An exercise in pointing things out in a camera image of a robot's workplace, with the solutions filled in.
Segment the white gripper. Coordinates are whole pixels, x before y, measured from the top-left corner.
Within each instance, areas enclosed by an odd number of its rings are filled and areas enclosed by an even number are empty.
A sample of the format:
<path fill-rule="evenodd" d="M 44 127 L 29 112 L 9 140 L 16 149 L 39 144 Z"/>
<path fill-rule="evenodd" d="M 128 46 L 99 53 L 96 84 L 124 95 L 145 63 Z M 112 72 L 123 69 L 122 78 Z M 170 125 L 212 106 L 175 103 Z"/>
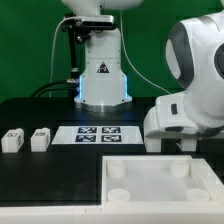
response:
<path fill-rule="evenodd" d="M 156 99 L 143 122 L 146 138 L 161 133 L 180 133 L 193 135 L 197 125 L 184 110 L 184 93 L 160 96 Z"/>

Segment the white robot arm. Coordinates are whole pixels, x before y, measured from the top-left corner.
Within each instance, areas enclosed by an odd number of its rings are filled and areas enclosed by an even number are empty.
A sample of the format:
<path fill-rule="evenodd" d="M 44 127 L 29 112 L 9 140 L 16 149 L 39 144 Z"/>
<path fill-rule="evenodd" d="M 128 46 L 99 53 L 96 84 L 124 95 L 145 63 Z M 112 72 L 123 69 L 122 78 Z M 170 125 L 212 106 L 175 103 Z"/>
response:
<path fill-rule="evenodd" d="M 120 67 L 121 34 L 101 9 L 128 9 L 143 0 L 61 0 L 86 41 L 86 67 L 75 102 L 91 109 L 129 101 Z M 162 132 L 214 136 L 224 129 L 224 9 L 178 22 L 166 42 L 166 61 L 182 92 L 160 96 L 144 120 L 144 135 Z"/>

